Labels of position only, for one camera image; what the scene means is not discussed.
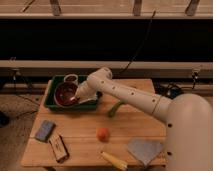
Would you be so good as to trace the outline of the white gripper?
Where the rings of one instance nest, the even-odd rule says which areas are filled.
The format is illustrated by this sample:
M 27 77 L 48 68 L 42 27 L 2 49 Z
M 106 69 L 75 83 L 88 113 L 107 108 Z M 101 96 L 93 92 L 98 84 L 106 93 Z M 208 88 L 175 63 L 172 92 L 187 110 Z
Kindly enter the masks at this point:
M 86 81 L 84 81 L 78 86 L 75 96 L 80 100 L 81 98 L 92 96 L 94 94 L 96 94 L 96 91 L 91 88 Z

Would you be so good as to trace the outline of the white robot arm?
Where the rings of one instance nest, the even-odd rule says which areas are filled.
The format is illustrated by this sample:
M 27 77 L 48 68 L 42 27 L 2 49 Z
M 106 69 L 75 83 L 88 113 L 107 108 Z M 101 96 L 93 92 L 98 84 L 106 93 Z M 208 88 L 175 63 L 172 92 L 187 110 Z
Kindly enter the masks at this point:
M 161 121 L 166 126 L 166 171 L 213 171 L 213 107 L 203 97 L 186 93 L 174 99 L 112 80 L 103 67 L 77 88 L 83 98 L 107 93 Z

